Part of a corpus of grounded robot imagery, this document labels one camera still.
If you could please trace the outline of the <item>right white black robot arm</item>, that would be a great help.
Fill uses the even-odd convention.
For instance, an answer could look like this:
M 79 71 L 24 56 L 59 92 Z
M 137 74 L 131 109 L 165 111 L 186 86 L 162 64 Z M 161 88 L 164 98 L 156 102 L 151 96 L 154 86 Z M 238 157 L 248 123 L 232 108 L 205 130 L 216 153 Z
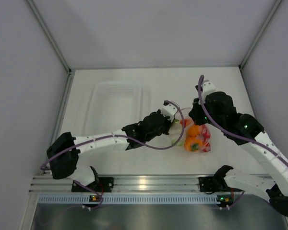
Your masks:
M 233 100 L 224 92 L 213 92 L 193 101 L 189 116 L 197 125 L 210 124 L 249 153 L 269 174 L 264 179 L 223 165 L 214 176 L 216 189 L 236 188 L 267 201 L 288 217 L 288 159 L 274 145 L 263 126 L 251 115 L 236 111 Z

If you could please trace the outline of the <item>clear zip top bag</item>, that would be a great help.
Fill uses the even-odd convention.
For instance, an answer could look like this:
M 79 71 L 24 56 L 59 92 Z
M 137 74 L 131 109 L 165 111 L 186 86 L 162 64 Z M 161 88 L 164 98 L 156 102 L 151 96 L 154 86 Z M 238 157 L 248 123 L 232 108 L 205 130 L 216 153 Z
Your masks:
M 208 126 L 194 123 L 189 117 L 191 108 L 183 108 L 181 111 L 184 122 L 180 113 L 177 112 L 168 135 L 171 144 L 177 141 L 184 127 L 183 135 L 175 147 L 187 152 L 209 152 L 211 150 L 211 134 Z

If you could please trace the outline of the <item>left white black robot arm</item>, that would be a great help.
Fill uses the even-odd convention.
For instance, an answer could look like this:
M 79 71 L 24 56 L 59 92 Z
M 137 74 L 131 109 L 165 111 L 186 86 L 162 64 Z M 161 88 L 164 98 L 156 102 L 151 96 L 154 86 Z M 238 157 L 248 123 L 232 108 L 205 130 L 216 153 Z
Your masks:
M 52 177 L 55 180 L 69 178 L 82 184 L 87 191 L 94 191 L 99 185 L 93 167 L 95 154 L 142 147 L 157 136 L 169 134 L 173 120 L 173 115 L 158 110 L 112 133 L 75 137 L 65 132 L 47 150 Z

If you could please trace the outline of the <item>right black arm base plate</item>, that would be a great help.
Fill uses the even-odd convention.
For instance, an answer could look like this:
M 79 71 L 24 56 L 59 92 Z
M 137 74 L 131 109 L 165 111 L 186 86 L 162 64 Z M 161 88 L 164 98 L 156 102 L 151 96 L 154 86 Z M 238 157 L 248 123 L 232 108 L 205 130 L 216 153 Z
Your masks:
M 220 191 L 220 183 L 213 176 L 199 177 L 198 181 L 201 192 L 212 194 Z

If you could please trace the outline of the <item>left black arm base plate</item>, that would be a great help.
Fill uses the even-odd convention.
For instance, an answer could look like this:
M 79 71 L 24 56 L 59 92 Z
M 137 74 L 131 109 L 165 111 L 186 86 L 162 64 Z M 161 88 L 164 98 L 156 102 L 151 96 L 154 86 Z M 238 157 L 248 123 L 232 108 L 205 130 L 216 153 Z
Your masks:
M 88 187 L 91 190 L 94 190 L 95 192 L 98 192 L 98 193 L 102 193 L 102 192 L 111 193 L 113 186 L 114 186 L 114 178 L 113 177 L 99 177 L 97 182 L 93 182 L 93 183 L 87 185 L 86 187 Z M 75 182 L 73 182 L 73 184 L 72 184 L 71 191 L 75 192 L 75 193 L 90 192 L 89 190 L 81 187 L 80 185 L 78 185 Z

